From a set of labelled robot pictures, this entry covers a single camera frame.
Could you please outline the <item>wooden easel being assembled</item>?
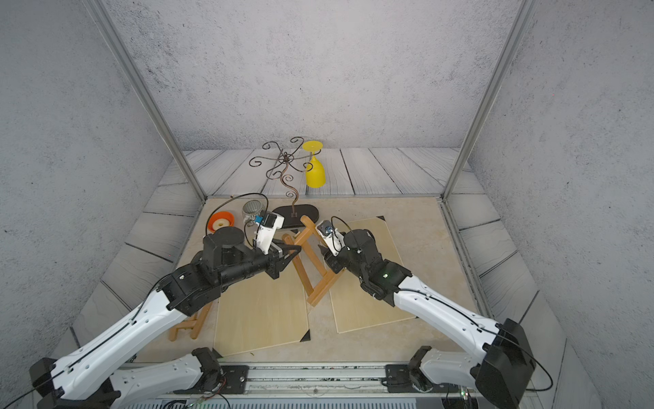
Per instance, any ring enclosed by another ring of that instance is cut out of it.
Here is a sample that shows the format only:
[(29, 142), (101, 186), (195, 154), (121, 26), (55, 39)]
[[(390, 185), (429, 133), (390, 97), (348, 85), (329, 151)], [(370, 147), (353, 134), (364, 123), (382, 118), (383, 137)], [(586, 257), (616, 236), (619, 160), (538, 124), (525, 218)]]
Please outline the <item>wooden easel being assembled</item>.
[(312, 307), (316, 307), (338, 281), (339, 275), (325, 267), (325, 262), (318, 257), (316, 252), (313, 250), (313, 247), (311, 247), (309, 244), (311, 236), (315, 236), (318, 239), (318, 243), (325, 243), (322, 237), (318, 234), (316, 224), (308, 216), (302, 216), (301, 223), (304, 226), (303, 231), (294, 237), (285, 233), (282, 236), (282, 240), (284, 243), (286, 243), (286, 245), (299, 245), (302, 252), (307, 256), (308, 260), (320, 273), (320, 282), (317, 284), (317, 286), (313, 286), (308, 277), (308, 273), (301, 261), (301, 257), (297, 256), (292, 260), (297, 275), (302, 283), (306, 295), (308, 296), (307, 303)]

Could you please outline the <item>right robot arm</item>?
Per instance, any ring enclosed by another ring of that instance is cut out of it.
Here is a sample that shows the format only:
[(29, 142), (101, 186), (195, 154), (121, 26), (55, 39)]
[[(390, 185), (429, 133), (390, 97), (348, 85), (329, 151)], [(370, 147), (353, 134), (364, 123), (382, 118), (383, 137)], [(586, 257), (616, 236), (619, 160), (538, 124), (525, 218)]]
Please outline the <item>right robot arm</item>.
[(477, 315), (432, 290), (409, 269), (383, 258), (367, 229), (341, 234), (332, 223), (323, 222), (318, 234), (325, 242), (321, 254), (333, 272), (349, 271), (373, 298), (427, 322), (467, 353), (464, 359), (448, 360), (430, 347), (420, 348), (399, 388), (427, 393), (451, 384), (477, 390), (495, 407), (519, 407), (536, 370), (520, 324)]

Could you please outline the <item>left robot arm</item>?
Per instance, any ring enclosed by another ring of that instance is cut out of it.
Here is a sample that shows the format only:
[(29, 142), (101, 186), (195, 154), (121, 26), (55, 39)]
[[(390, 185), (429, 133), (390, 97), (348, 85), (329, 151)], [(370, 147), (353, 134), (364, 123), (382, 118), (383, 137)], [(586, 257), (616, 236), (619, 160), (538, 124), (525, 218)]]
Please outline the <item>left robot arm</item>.
[(158, 281), (134, 310), (80, 349), (58, 360), (32, 365), (32, 387), (40, 408), (120, 408), (168, 392), (209, 393), (226, 383), (210, 348), (165, 364), (121, 370), (122, 364), (172, 327), (216, 301), (226, 289), (262, 272), (272, 279), (299, 255), (268, 231), (262, 247), (245, 245), (240, 228), (217, 230), (203, 250)]

